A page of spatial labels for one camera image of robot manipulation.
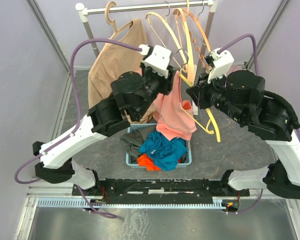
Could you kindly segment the blue t shirt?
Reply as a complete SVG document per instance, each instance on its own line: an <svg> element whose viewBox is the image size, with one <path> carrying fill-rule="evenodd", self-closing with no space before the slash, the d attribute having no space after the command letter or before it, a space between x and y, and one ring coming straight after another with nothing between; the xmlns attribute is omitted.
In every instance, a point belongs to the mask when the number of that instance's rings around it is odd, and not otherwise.
<svg viewBox="0 0 300 240"><path fill-rule="evenodd" d="M141 155L147 154L151 159L163 159L169 156L182 158L187 152L186 141L182 138L167 139L162 133L153 131L139 148Z"/></svg>

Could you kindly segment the dark grey t shirt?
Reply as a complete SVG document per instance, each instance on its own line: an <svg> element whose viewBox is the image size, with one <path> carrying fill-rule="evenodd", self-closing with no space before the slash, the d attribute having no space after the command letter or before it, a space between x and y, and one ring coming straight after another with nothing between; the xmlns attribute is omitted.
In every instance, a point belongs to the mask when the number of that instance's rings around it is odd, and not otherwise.
<svg viewBox="0 0 300 240"><path fill-rule="evenodd" d="M148 138L148 135L152 133L155 128L156 126L149 126L138 129L133 133L123 134L119 140L126 153L136 159L139 158L142 155L139 152L139 148L143 145L145 140Z"/></svg>

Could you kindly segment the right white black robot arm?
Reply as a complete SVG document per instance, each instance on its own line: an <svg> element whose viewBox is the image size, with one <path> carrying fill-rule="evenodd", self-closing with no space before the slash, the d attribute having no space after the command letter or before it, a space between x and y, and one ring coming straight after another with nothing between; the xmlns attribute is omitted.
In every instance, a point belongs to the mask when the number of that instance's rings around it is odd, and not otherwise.
<svg viewBox="0 0 300 240"><path fill-rule="evenodd" d="M208 80L202 74L186 93L199 109L214 107L265 141L276 162L255 170L227 170L219 189L226 196L249 189L266 189L285 199L300 200L300 123L293 107L265 89L265 79L248 70Z"/></svg>

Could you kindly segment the orange t shirt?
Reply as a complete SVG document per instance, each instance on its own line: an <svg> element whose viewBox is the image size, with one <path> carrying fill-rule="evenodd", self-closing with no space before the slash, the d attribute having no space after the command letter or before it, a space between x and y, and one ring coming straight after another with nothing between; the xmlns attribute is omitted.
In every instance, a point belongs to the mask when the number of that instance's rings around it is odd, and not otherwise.
<svg viewBox="0 0 300 240"><path fill-rule="evenodd" d="M136 161L139 167L146 167L147 171L172 171L183 158L177 159L174 155L162 159L152 159L146 153L141 155Z"/></svg>

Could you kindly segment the pink t shirt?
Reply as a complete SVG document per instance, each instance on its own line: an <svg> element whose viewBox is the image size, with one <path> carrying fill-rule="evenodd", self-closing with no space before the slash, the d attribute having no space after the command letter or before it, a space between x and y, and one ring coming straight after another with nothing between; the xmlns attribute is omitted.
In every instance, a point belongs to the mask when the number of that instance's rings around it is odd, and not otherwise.
<svg viewBox="0 0 300 240"><path fill-rule="evenodd" d="M181 138L189 141L197 130L193 119L192 103L181 98L181 78L179 71L174 75L173 87L169 95L158 94L147 112L139 121L148 123L151 118L157 121L156 130L169 141Z"/></svg>

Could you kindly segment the white hanger of grey shirt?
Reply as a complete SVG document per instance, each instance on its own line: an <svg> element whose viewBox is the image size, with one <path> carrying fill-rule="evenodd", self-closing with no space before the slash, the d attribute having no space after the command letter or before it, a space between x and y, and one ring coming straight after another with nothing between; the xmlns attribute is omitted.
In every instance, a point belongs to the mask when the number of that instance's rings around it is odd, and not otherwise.
<svg viewBox="0 0 300 240"><path fill-rule="evenodd" d="M165 47L165 48L168 48L168 47L166 46L166 44L164 43L164 41L162 40L160 35L157 33L156 29L153 27L152 17L157 18L163 24L163 29L165 30L166 35L172 38L177 50L179 51L178 53L181 56L181 59L183 61L184 66L182 66L176 60L175 57L173 57L172 59L175 61L175 63L177 64L178 67L180 67L183 71L187 72L188 71L188 66L186 64L187 59L186 59L185 52L184 52L184 50L182 50L181 42L177 39L177 36L176 36L175 32L173 31L173 29L171 28L171 26L168 24L167 19L163 18L161 15L159 15L158 13L153 12L153 11L147 12L146 15L145 15L145 19L147 20L149 27L151 28L153 33L156 35L156 37L158 38L158 40L160 41L162 46Z"/></svg>

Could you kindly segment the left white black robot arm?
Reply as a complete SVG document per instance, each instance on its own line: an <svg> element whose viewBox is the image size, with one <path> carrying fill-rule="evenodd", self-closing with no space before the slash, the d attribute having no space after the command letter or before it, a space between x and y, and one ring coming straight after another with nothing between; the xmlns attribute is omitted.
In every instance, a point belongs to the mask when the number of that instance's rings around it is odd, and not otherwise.
<svg viewBox="0 0 300 240"><path fill-rule="evenodd" d="M113 81L107 98L89 109L78 125L49 143L35 142L33 151L39 157L35 175L50 183L72 183L96 195L101 183L95 170L84 168L73 156L86 147L102 141L138 122L158 94L172 91L176 68L167 67L167 77L160 76L150 66L141 64L141 72L128 71Z"/></svg>

